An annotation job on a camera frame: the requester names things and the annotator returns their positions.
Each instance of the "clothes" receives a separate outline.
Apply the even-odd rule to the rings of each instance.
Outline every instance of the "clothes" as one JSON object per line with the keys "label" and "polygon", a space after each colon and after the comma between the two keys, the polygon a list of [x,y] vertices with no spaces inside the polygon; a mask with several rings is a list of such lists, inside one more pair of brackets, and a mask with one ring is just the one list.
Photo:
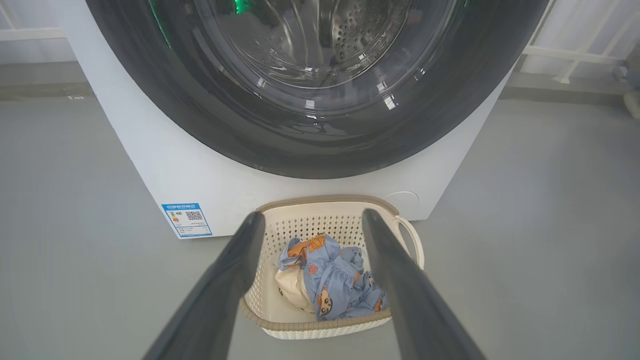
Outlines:
{"label": "clothes", "polygon": [[293,238],[276,264],[281,270],[299,266],[317,320],[372,314],[386,308],[387,296],[364,272],[358,247],[340,248],[326,234],[307,241]]}
{"label": "clothes", "polygon": [[278,283],[280,294],[291,304],[308,313],[315,312],[311,298],[309,298],[309,294],[307,293],[305,271],[302,270],[302,268],[292,266],[284,271],[278,270],[276,282]]}

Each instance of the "laundry basket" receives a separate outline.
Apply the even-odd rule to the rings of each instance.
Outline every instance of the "laundry basket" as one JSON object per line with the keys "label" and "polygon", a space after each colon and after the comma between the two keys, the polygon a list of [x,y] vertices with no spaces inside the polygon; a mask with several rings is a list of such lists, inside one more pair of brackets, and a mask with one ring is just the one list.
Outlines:
{"label": "laundry basket", "polygon": [[[340,246],[362,249],[365,270],[370,270],[367,247],[362,234],[362,211],[375,209],[396,238],[403,239],[400,225],[411,236],[415,261],[424,269],[422,243],[409,221],[399,216],[388,202],[370,196],[324,196],[284,200],[258,209],[264,214],[265,231],[257,272],[252,287],[240,301],[247,318],[267,334],[278,339],[318,339],[351,334],[384,324],[391,319],[387,308],[367,316],[317,322],[314,314],[294,307],[278,291],[273,260],[295,236],[307,240],[326,233]],[[400,244],[407,250],[407,240]]]}

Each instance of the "gray floor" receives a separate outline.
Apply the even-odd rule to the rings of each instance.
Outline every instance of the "gray floor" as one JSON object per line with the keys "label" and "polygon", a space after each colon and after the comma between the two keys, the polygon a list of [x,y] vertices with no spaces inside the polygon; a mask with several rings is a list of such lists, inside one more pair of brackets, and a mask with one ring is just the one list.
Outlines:
{"label": "gray floor", "polygon": [[[500,101],[432,216],[426,270],[489,359],[640,357],[640,123]],[[137,359],[227,239],[179,241],[95,100],[0,103],[0,358]],[[393,325],[230,359],[397,359]]]}

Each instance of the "white washing machine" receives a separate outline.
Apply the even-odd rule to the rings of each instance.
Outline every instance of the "white washing machine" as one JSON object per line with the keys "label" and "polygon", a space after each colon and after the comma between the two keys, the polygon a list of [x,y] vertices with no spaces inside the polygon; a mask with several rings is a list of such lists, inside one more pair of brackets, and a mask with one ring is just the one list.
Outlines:
{"label": "white washing machine", "polygon": [[429,216],[546,1],[51,0],[179,238],[274,200]]}

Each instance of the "railing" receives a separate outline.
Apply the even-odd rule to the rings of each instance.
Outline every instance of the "railing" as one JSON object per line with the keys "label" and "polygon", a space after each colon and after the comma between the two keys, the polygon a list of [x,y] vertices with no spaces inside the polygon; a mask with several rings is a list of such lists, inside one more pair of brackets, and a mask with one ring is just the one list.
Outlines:
{"label": "railing", "polygon": [[9,6],[7,6],[5,0],[0,0],[0,13],[2,13],[2,16],[10,27],[9,30],[0,30],[0,42],[67,37],[61,28],[23,28],[20,25],[20,22],[11,13],[11,10],[9,9]]}
{"label": "railing", "polygon": [[[623,65],[625,60],[623,58],[611,56],[611,51],[618,44],[622,36],[629,30],[629,27],[631,27],[634,21],[637,21],[638,18],[640,18],[640,11],[627,17],[627,19],[622,23],[618,31],[611,38],[611,40],[607,44],[607,47],[601,54],[593,54],[588,52],[589,48],[593,45],[593,42],[596,40],[602,29],[607,24],[607,21],[609,21],[609,19],[611,18],[611,14],[613,14],[614,10],[619,5],[620,0],[608,0],[608,2],[609,5],[607,6],[606,11],[602,14],[602,17],[599,19],[599,21],[590,29],[588,36],[584,37],[582,41],[579,42],[576,50],[561,50],[551,47],[541,47],[533,45],[535,43],[536,37],[539,35],[540,31],[545,25],[549,13],[552,11],[553,6],[556,3],[556,0],[550,0],[547,9],[542,16],[542,19],[540,20],[540,23],[536,28],[536,31],[534,32],[533,36],[529,40],[527,47],[525,47],[522,53],[526,55],[544,56],[547,58],[573,60],[571,63],[564,67],[560,74],[554,77],[556,81],[563,84],[570,83],[569,77],[573,74],[573,71],[575,71],[575,69],[578,67],[578,64],[580,64],[581,62],[599,63],[605,65]],[[582,6],[583,4],[584,2],[579,3],[578,7]],[[575,24],[578,16],[578,12],[573,12],[566,20],[563,26],[563,30],[566,31],[571,29]],[[554,44],[559,43],[565,35],[566,32],[559,34],[559,38],[554,41]]]}

